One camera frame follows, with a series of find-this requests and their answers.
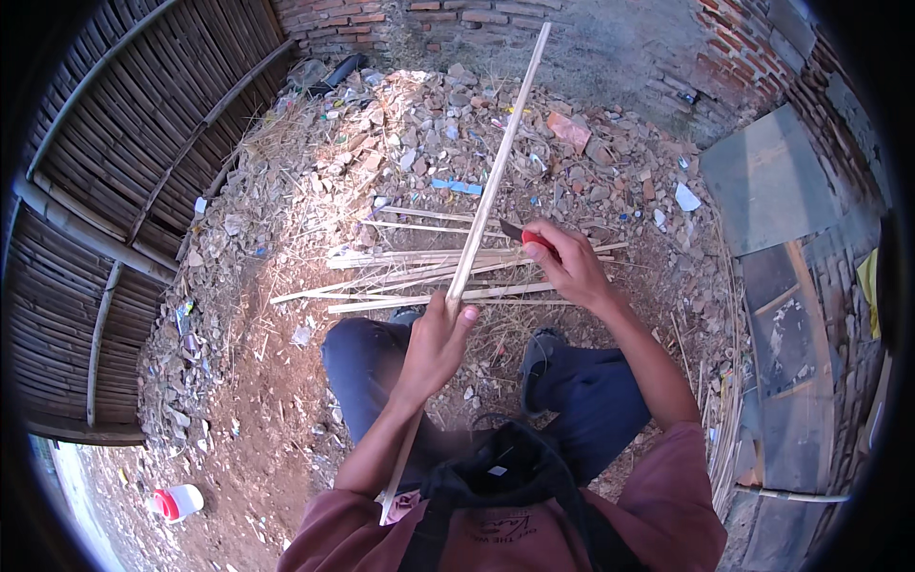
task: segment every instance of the red knife handle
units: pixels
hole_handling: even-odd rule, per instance
[[[522,231],[521,232],[521,244],[527,243],[538,243],[550,249],[550,253],[558,260],[560,263],[563,259],[559,256],[559,252],[556,250],[556,247],[553,246],[550,241],[546,240],[543,236],[536,234],[531,231]]]

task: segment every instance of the yellow paper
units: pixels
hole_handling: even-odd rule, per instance
[[[875,248],[868,254],[856,269],[858,285],[870,306],[870,337],[874,340],[880,337],[880,318],[877,316],[877,250]]]

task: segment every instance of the hand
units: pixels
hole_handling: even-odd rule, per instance
[[[595,314],[600,314],[608,302],[619,299],[619,292],[610,285],[584,234],[564,231],[548,221],[531,222],[524,226],[524,230],[540,234],[550,241],[562,258],[560,264],[542,244],[526,243],[523,246],[563,298]]]
[[[464,359],[467,337],[479,310],[466,306],[451,324],[445,306],[445,292],[432,295],[425,314],[413,323],[404,368],[391,399],[401,400],[419,410],[425,400],[451,379]]]

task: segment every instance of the black bag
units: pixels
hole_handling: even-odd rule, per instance
[[[438,570],[455,509],[525,507],[552,498],[580,534],[595,572],[647,570],[603,513],[585,501],[552,439],[499,414],[477,423],[487,417],[508,423],[471,457],[440,464],[423,482],[420,495],[429,504],[399,572]]]

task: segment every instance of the foot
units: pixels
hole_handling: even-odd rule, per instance
[[[415,321],[423,316],[425,306],[400,306],[391,312],[388,322],[392,324],[404,324],[412,326]]]
[[[567,345],[565,335],[556,328],[540,327],[533,331],[521,362],[521,410],[525,415],[536,418],[546,411],[532,403],[533,387],[549,368],[554,349]]]

